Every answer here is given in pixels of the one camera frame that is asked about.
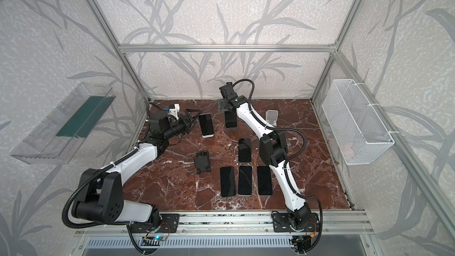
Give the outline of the silver phone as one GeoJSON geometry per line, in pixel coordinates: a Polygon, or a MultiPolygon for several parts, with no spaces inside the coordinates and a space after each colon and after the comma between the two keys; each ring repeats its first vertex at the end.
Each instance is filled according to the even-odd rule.
{"type": "Polygon", "coordinates": [[[240,196],[252,195],[252,167],[240,166],[238,174],[238,194],[240,196]]]}

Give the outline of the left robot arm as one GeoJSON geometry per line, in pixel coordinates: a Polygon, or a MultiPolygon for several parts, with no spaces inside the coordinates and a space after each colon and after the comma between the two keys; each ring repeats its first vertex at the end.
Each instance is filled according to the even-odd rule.
{"type": "Polygon", "coordinates": [[[132,222],[159,226],[158,208],[125,200],[123,185],[145,165],[160,157],[169,147],[171,138],[190,133],[200,113],[193,109],[177,116],[171,115],[170,110],[151,113],[147,131],[132,151],[103,168],[90,168],[82,173],[78,188],[64,205],[64,225],[72,229],[132,222]]]}

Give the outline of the purple phone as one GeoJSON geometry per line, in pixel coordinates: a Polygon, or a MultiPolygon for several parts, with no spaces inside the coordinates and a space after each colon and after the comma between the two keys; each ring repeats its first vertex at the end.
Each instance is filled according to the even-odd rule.
{"type": "Polygon", "coordinates": [[[211,114],[201,114],[199,116],[201,135],[214,134],[213,121],[211,114]]]}

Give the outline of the black phone from folding stand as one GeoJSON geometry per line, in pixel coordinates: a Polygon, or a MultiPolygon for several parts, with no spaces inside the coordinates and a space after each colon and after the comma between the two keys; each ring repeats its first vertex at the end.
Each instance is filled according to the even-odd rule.
{"type": "Polygon", "coordinates": [[[237,194],[233,167],[220,169],[220,194],[222,197],[233,197],[237,194]]]}

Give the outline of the black folding phone stand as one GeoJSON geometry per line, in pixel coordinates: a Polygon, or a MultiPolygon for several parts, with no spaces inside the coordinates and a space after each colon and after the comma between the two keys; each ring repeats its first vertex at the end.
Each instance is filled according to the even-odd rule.
{"type": "Polygon", "coordinates": [[[196,174],[211,172],[210,154],[208,151],[200,151],[194,157],[196,174]]]}

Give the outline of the white folding phone stand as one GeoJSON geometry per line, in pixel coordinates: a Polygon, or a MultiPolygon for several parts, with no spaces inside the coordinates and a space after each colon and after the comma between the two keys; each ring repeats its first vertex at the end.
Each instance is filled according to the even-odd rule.
{"type": "Polygon", "coordinates": [[[267,110],[265,115],[266,122],[272,125],[273,127],[276,127],[278,114],[279,114],[278,110],[267,110]]]}

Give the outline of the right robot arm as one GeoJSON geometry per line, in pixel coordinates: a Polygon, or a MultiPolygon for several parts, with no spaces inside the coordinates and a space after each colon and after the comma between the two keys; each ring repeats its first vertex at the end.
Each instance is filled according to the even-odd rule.
{"type": "Polygon", "coordinates": [[[303,149],[289,156],[286,141],[287,131],[300,132],[290,128],[276,128],[268,123],[253,108],[252,91],[248,98],[239,96],[235,92],[234,86],[241,82],[249,82],[254,85],[250,79],[240,79],[235,83],[228,82],[219,88],[222,95],[222,99],[219,100],[219,110],[236,113],[237,117],[256,134],[259,140],[259,157],[276,176],[284,196],[290,226],[294,231],[303,231],[312,212],[306,198],[301,194],[289,166],[289,161],[300,155],[303,149]]]}

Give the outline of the teal phone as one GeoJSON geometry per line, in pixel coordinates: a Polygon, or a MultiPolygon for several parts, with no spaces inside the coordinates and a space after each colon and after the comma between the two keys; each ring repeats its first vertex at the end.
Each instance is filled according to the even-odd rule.
{"type": "Polygon", "coordinates": [[[236,128],[237,123],[237,113],[235,111],[226,111],[225,114],[225,128],[232,129],[236,128]]]}

